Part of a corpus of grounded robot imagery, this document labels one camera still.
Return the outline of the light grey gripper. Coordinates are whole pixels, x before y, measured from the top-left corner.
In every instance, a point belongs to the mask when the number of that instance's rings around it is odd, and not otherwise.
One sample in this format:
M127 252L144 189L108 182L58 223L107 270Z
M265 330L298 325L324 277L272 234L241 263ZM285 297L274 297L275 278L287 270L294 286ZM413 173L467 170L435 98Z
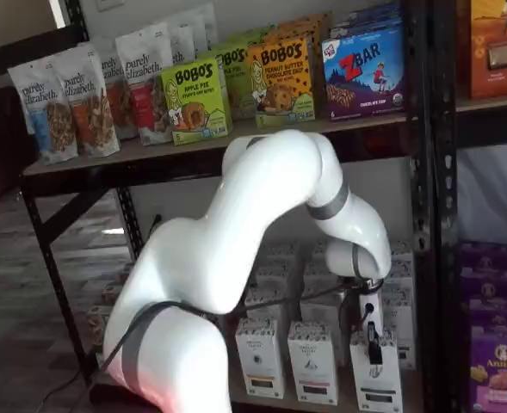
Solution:
M359 296L361 322L359 334L368 339L368 358L372 366L381 366L383 357L380 337L384 336L383 306L381 293L361 294Z

